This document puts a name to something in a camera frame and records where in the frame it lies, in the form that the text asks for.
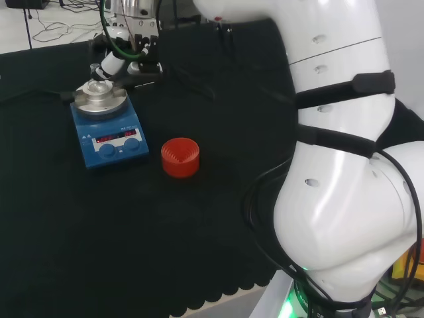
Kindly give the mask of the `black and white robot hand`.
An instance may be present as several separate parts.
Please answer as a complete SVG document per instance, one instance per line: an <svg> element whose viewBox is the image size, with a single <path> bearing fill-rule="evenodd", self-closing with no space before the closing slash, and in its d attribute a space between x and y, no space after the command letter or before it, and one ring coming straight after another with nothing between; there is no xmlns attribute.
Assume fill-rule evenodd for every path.
<svg viewBox="0 0 424 318"><path fill-rule="evenodd" d="M91 44L94 53L104 59L91 65L91 78L109 80L126 87L148 85L162 80L159 61L159 31L155 18L138 19L117 15L105 23L107 32L97 35Z"/></svg>

